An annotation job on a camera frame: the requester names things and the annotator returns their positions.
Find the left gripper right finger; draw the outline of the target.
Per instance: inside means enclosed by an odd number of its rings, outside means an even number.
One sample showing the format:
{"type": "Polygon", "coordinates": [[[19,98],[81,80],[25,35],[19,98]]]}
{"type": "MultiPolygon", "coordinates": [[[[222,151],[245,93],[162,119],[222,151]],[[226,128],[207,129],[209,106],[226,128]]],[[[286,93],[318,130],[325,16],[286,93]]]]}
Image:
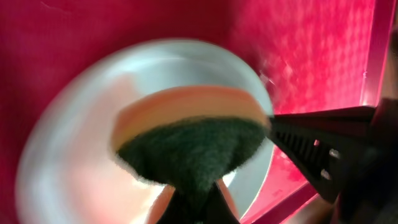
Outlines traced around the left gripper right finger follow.
{"type": "Polygon", "coordinates": [[[202,207],[200,221],[202,224],[239,224],[216,182],[202,207]]]}

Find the light blue plate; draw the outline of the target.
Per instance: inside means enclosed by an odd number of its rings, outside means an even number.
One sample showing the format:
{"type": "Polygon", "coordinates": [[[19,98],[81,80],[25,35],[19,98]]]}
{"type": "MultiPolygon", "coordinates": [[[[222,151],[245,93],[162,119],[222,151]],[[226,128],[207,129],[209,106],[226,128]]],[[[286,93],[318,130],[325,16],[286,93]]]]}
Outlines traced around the light blue plate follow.
{"type": "Polygon", "coordinates": [[[163,187],[138,179],[111,152],[118,113],[176,86],[248,91],[267,115],[271,99],[235,54],[198,40],[156,40],[112,54],[75,78],[40,117],[19,163],[21,223],[147,223],[163,187]]]}

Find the green and yellow sponge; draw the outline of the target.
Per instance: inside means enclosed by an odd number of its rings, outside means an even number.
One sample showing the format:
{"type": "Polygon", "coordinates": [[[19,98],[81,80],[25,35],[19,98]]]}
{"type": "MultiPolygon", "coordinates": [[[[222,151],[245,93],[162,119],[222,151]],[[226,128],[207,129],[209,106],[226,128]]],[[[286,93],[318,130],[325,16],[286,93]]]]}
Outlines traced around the green and yellow sponge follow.
{"type": "Polygon", "coordinates": [[[269,119],[246,91],[181,86],[147,95],[118,114],[113,151],[141,177],[185,195],[250,159],[266,138],[269,119]]]}

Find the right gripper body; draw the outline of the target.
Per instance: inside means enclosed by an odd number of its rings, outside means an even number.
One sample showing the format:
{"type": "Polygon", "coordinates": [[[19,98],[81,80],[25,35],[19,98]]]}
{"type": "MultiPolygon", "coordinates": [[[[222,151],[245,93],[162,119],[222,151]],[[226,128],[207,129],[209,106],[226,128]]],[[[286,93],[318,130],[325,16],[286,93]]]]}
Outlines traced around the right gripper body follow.
{"type": "Polygon", "coordinates": [[[370,145],[341,191],[331,223],[397,224],[396,99],[379,102],[366,139],[370,145]]]}

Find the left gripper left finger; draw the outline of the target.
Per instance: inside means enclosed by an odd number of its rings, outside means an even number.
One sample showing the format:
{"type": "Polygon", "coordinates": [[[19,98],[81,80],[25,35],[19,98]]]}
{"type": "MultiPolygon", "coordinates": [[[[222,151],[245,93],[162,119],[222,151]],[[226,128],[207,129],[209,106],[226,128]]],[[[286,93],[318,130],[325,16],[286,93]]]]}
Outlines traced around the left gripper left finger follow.
{"type": "Polygon", "coordinates": [[[155,202],[156,224],[194,224],[186,198],[173,188],[165,188],[155,202]]]}

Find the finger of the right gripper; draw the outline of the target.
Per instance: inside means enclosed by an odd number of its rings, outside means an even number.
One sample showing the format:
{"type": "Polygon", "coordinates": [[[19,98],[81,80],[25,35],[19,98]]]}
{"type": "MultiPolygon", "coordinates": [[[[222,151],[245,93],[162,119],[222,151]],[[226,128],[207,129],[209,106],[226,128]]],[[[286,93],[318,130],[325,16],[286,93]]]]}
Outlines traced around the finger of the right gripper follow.
{"type": "Polygon", "coordinates": [[[318,194],[332,203],[359,171],[376,110],[359,106],[270,118],[270,140],[318,194]]]}

